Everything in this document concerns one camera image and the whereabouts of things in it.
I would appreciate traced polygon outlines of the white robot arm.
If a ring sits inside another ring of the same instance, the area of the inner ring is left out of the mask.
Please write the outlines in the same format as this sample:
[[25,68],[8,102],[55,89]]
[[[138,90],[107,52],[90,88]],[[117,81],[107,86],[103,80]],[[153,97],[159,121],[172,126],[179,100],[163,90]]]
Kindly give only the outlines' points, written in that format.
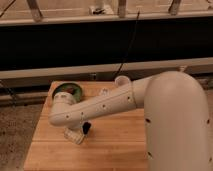
[[144,110],[149,171],[213,171],[207,97],[184,72],[135,80],[83,102],[58,92],[49,122],[76,130],[88,120],[139,108]]

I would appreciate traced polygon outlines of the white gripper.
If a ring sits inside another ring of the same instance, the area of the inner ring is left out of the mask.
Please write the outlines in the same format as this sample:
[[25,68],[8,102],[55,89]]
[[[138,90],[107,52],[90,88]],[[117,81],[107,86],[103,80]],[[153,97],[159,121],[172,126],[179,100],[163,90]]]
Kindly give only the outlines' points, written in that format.
[[85,122],[83,124],[83,127],[80,126],[75,129],[66,128],[64,131],[64,137],[67,140],[71,141],[72,143],[79,145],[83,142],[85,135],[88,134],[90,128],[91,128],[90,122]]

